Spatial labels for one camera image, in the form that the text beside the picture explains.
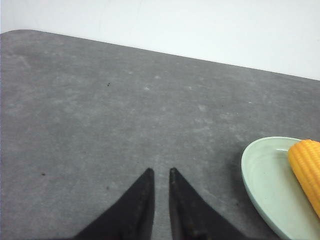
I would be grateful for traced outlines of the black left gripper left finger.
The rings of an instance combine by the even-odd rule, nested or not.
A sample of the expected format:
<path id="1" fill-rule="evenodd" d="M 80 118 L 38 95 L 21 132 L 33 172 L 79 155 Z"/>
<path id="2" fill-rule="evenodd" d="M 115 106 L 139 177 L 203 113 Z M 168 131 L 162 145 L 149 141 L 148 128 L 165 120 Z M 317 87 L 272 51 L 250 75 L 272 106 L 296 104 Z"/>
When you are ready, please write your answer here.
<path id="1" fill-rule="evenodd" d="M 103 214 L 75 240 L 150 240 L 155 215 L 155 176 L 147 168 Z"/>

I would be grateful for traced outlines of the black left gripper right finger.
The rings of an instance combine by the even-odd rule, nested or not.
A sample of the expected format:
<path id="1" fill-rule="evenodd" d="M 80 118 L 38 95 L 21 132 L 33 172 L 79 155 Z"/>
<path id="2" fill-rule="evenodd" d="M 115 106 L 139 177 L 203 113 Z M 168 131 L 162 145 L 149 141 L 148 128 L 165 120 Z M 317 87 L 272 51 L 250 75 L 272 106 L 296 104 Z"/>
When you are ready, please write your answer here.
<path id="1" fill-rule="evenodd" d="M 169 171 L 169 215 L 174 240 L 244 240 L 173 167 Z"/>

